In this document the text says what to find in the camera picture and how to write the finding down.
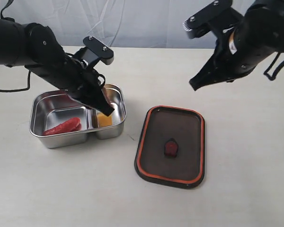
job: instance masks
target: orange rim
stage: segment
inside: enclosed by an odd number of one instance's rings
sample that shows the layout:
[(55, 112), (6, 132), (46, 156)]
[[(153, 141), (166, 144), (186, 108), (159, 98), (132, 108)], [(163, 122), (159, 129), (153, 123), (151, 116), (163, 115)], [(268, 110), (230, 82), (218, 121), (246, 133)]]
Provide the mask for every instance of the orange rim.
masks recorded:
[[(145, 134), (146, 134), (148, 122), (149, 122), (149, 120), (150, 120), (150, 116), (151, 116), (152, 111), (153, 111), (154, 109), (158, 108), (158, 107), (172, 108), (172, 109), (186, 110), (186, 111), (194, 112), (194, 113), (197, 114), (197, 115), (200, 117), (200, 119), (201, 119), (201, 156), (200, 156), (200, 172), (199, 172), (199, 175), (198, 175), (195, 179), (193, 179), (193, 180), (191, 180), (191, 181), (184, 181), (184, 180), (179, 180), (179, 179), (170, 179), (170, 178), (166, 178), (166, 177), (159, 176), (159, 175), (149, 174), (149, 173), (147, 173), (147, 172), (141, 167), (140, 158), (141, 158), (141, 153), (142, 153), (142, 148), (143, 148), (143, 144), (144, 144), (144, 139), (145, 139)], [(148, 113), (147, 118), (146, 118), (146, 120), (145, 120), (145, 127), (144, 127), (143, 134), (142, 134), (141, 145), (140, 145), (139, 150), (138, 150), (137, 166), (138, 166), (138, 169), (139, 169), (140, 173), (142, 173), (143, 175), (145, 175), (145, 176), (147, 176), (147, 177), (157, 178), (157, 179), (164, 180), (164, 181), (172, 181), (172, 182), (184, 183), (184, 184), (196, 183), (196, 182), (198, 182), (198, 181), (202, 178), (202, 175), (203, 175), (203, 162), (204, 162), (204, 158), (203, 158), (203, 157), (204, 157), (204, 119), (203, 119), (203, 117), (202, 117), (201, 114), (199, 114), (199, 113), (196, 112), (196, 111), (189, 110), (189, 109), (176, 108), (176, 107), (164, 106), (164, 105), (155, 106), (155, 107), (153, 107), (152, 109), (149, 110), (149, 113)]]

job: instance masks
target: red food item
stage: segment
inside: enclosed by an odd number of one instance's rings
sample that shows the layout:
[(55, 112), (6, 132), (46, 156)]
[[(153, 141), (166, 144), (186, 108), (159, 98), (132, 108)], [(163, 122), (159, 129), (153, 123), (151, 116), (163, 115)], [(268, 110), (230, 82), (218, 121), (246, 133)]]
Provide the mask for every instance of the red food item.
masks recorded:
[(45, 132), (43, 132), (43, 135), (51, 136), (51, 135), (71, 132), (72, 130), (75, 130), (75, 128), (78, 127), (79, 124), (80, 124), (80, 118), (73, 117), (52, 129), (46, 130)]
[(164, 154), (169, 157), (176, 157), (178, 152), (178, 144), (174, 139), (169, 140), (165, 144)]
[(75, 129), (73, 129), (72, 131), (80, 131), (82, 128), (82, 125), (79, 124)]

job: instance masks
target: metal lunch box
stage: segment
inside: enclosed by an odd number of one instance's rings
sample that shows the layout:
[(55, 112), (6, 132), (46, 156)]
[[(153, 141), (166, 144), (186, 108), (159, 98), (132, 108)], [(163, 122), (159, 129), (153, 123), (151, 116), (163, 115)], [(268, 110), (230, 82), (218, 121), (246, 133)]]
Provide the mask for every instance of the metal lunch box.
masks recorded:
[[(82, 104), (73, 101), (66, 93), (57, 90), (39, 95), (33, 102), (30, 117), (30, 132), (47, 147), (58, 148), (84, 143), (88, 134), (94, 132), (98, 139), (114, 138), (123, 132), (127, 116), (124, 97), (121, 89), (112, 84), (106, 84), (107, 97), (115, 111), (111, 114), (112, 125), (99, 127), (97, 115), (99, 111), (87, 109)], [(80, 131), (64, 134), (43, 136), (45, 130), (53, 128), (72, 117), (81, 119)]]

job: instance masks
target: yellow food item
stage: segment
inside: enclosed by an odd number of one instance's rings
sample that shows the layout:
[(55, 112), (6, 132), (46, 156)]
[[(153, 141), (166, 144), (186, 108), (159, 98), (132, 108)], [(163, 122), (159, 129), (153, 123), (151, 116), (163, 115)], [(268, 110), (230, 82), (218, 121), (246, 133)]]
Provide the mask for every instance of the yellow food item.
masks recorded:
[(111, 115), (106, 117), (103, 113), (98, 113), (97, 114), (97, 119), (98, 119), (98, 126), (100, 128), (113, 125), (113, 120), (112, 120), (112, 116)]

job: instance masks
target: metal plate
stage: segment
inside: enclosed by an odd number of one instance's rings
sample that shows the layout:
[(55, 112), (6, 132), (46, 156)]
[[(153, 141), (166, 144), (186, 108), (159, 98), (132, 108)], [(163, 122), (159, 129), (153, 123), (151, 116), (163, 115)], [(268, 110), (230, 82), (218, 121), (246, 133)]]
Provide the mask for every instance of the metal plate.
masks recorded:
[[(116, 85), (106, 84), (107, 97), (115, 111), (112, 113), (112, 125), (100, 128), (98, 126), (98, 111), (87, 109), (80, 103), (60, 91), (51, 91), (39, 95), (33, 103), (30, 132), (38, 137), (48, 148), (64, 147), (83, 143), (87, 133), (95, 132), (99, 139), (109, 139), (119, 136), (124, 128), (126, 108), (121, 89)], [(68, 132), (53, 136), (42, 136), (42, 133), (72, 117), (81, 119), (80, 131)]]

